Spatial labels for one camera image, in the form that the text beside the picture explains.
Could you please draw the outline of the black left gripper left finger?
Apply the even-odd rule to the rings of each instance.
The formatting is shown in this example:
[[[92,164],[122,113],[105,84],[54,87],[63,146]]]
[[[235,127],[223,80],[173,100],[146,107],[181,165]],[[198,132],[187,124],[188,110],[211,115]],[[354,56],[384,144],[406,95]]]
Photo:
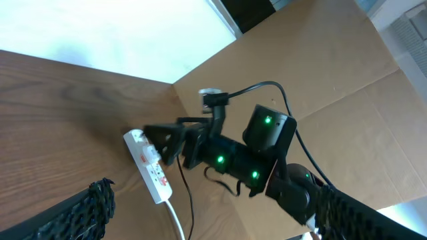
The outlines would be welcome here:
[[[115,212],[114,182],[103,178],[82,192],[1,232],[4,240],[100,240]]]

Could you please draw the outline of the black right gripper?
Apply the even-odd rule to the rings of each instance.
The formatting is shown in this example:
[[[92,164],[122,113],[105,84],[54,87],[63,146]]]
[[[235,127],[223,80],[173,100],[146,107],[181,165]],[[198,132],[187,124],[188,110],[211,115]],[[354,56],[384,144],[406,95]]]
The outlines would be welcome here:
[[[154,145],[165,165],[170,166],[182,152],[183,166],[193,169],[205,162],[215,170],[229,170],[234,141],[221,135],[226,106],[210,107],[212,116],[180,117],[177,123],[146,125],[144,135]]]

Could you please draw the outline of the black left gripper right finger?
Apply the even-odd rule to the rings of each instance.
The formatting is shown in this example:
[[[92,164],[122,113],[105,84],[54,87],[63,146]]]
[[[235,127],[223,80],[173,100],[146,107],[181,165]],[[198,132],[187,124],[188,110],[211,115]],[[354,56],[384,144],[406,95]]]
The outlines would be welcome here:
[[[426,240],[349,195],[329,186],[317,195],[315,226],[325,240]]]

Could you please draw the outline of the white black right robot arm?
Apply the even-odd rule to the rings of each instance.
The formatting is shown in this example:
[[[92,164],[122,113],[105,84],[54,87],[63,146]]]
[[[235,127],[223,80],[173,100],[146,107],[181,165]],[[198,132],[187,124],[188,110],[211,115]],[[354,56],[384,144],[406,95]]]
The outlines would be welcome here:
[[[244,184],[250,197],[265,193],[299,224],[307,224],[316,214],[321,183],[304,166],[286,162],[296,120],[256,105],[239,143],[222,135],[225,105],[212,105],[210,111],[211,117],[180,117],[175,123],[146,125],[143,132],[166,165],[179,156],[186,169],[206,163]]]

